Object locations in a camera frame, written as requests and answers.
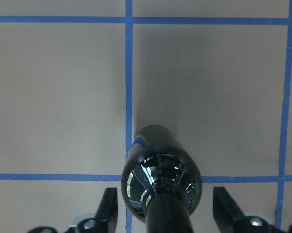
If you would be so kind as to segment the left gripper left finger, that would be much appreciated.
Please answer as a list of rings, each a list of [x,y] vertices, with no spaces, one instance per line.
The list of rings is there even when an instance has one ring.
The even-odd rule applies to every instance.
[[[96,213],[76,217],[70,224],[67,233],[114,233],[118,221],[117,189],[107,188],[104,191]]]

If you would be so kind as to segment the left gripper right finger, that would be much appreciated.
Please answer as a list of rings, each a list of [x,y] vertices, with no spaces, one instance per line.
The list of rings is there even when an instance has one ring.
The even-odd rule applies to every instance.
[[[221,233],[282,233],[259,216],[247,216],[226,188],[213,188],[213,218]]]

